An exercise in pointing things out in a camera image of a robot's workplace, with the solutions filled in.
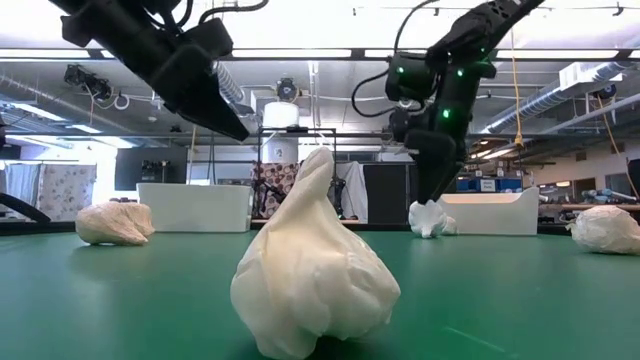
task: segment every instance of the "green table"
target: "green table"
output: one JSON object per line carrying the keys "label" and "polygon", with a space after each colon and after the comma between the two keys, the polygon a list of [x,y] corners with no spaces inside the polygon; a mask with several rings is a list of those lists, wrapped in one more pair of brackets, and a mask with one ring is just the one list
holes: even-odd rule
{"label": "green table", "polygon": [[[254,233],[0,238],[0,359],[261,359],[229,300]],[[391,324],[313,359],[637,359],[640,258],[567,237],[360,235],[396,277]]]}

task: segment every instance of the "ceiling light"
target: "ceiling light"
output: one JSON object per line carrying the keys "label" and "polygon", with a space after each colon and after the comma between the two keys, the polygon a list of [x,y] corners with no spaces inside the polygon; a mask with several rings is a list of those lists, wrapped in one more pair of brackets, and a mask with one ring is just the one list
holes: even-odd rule
{"label": "ceiling light", "polygon": [[52,49],[0,49],[0,58],[26,59],[88,59],[91,55],[86,50],[52,50]]}
{"label": "ceiling light", "polygon": [[100,141],[102,143],[105,143],[107,145],[111,145],[113,147],[116,147],[118,149],[124,148],[124,149],[129,149],[135,146],[135,144],[128,142],[127,140],[123,140],[120,139],[119,137],[115,137],[115,136],[100,136],[100,137],[96,137],[94,138],[97,141]]}
{"label": "ceiling light", "polygon": [[87,125],[82,125],[82,124],[74,124],[74,125],[70,125],[67,126],[68,128],[74,128],[74,129],[78,129],[80,131],[84,131],[86,133],[89,134],[99,134],[102,131],[98,130],[98,129],[94,129],[91,126],[87,126]]}
{"label": "ceiling light", "polygon": [[73,145],[72,144],[68,144],[68,143],[64,143],[64,142],[60,142],[58,140],[58,138],[56,138],[55,136],[25,136],[25,135],[7,135],[6,136],[7,139],[11,139],[11,140],[17,140],[17,141],[24,141],[24,142],[28,142],[31,144],[35,144],[35,145],[40,145],[40,146],[44,146],[44,147],[61,147],[64,149],[72,149]]}
{"label": "ceiling light", "polygon": [[351,50],[341,49],[238,49],[238,58],[348,58]]}
{"label": "ceiling light", "polygon": [[489,154],[487,156],[484,157],[485,160],[489,160],[489,159],[495,159],[497,157],[500,157],[504,154],[510,153],[512,150],[511,149],[505,149],[505,150],[498,150],[492,154]]}
{"label": "ceiling light", "polygon": [[47,118],[47,119],[51,119],[53,121],[66,121],[65,118],[61,118],[60,116],[56,115],[56,114],[52,114],[48,111],[44,111],[42,109],[39,109],[35,106],[29,105],[29,104],[23,104],[23,103],[11,103],[11,105],[13,105],[15,108],[17,109],[22,109],[24,111],[30,112],[32,114],[36,114],[40,117],[43,118]]}
{"label": "ceiling light", "polygon": [[[408,52],[408,53],[412,53],[412,54],[426,54],[427,50],[423,50],[423,49],[398,49],[398,51],[402,51],[402,52]],[[376,50],[365,50],[364,51],[364,57],[373,57],[373,58],[386,58],[389,56],[393,56],[393,50],[392,49],[387,49],[387,50],[380,50],[380,49],[376,49]]]}
{"label": "ceiling light", "polygon": [[618,50],[499,50],[496,60],[610,59]]}
{"label": "ceiling light", "polygon": [[100,53],[102,54],[102,57],[104,57],[105,59],[115,59],[116,58],[115,56],[113,56],[113,54],[109,50],[102,50]]}
{"label": "ceiling light", "polygon": [[477,157],[481,158],[481,157],[483,157],[483,156],[487,155],[487,154],[488,154],[488,153],[490,153],[490,152],[491,152],[491,150],[485,150],[485,151],[483,151],[483,152],[479,152],[479,153],[477,153],[477,154],[475,154],[475,155],[476,155]]}

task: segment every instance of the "crumpled white fabric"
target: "crumpled white fabric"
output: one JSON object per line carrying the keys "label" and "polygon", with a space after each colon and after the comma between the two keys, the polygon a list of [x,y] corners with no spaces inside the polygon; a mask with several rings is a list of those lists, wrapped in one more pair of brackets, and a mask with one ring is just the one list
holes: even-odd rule
{"label": "crumpled white fabric", "polygon": [[640,226],[628,212],[612,205],[595,206],[570,224],[573,240],[592,252],[640,255]]}
{"label": "crumpled white fabric", "polygon": [[151,209],[138,203],[91,205],[76,217],[76,233],[88,244],[145,245],[154,232]]}
{"label": "crumpled white fabric", "polygon": [[458,235],[458,225],[456,224],[456,220],[451,216],[447,216],[447,222],[442,229],[442,235],[444,236],[454,236]]}
{"label": "crumpled white fabric", "polygon": [[432,200],[424,205],[416,201],[409,207],[409,225],[411,231],[425,239],[437,237],[447,225],[447,214]]}
{"label": "crumpled white fabric", "polygon": [[333,157],[305,160],[295,185],[255,237],[231,282],[231,302],[272,359],[304,359],[321,336],[363,336],[390,321],[400,288],[327,198]]}

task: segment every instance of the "white bin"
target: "white bin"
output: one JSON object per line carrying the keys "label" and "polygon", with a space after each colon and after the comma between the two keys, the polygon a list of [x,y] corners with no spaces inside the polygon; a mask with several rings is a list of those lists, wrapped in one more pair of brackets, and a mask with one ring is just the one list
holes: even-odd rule
{"label": "white bin", "polygon": [[249,231],[251,188],[237,185],[137,184],[157,232]]}
{"label": "white bin", "polygon": [[539,189],[519,194],[444,194],[438,201],[467,235],[536,235]]}

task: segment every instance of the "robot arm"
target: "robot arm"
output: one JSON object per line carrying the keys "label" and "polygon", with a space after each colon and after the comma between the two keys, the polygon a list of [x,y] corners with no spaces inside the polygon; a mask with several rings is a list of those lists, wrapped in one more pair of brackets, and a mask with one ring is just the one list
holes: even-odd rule
{"label": "robot arm", "polygon": [[398,52],[391,60],[386,93],[390,100],[423,102],[424,113],[397,109],[390,116],[396,141],[404,142],[418,167],[418,202],[437,201],[466,161],[465,136],[480,79],[494,78],[488,54],[507,32],[544,0],[483,3],[457,19],[426,56]]}
{"label": "robot arm", "polygon": [[[198,26],[186,32],[180,29],[191,13],[193,0],[187,0],[187,14],[178,23],[171,10],[181,0],[50,1],[70,14],[62,17],[65,40],[80,47],[97,41],[149,84],[170,111],[186,120],[236,140],[249,136],[219,93],[214,61],[233,50],[222,21],[206,21],[204,16]],[[262,1],[253,9],[266,3]],[[165,24],[150,14],[160,14]]]}

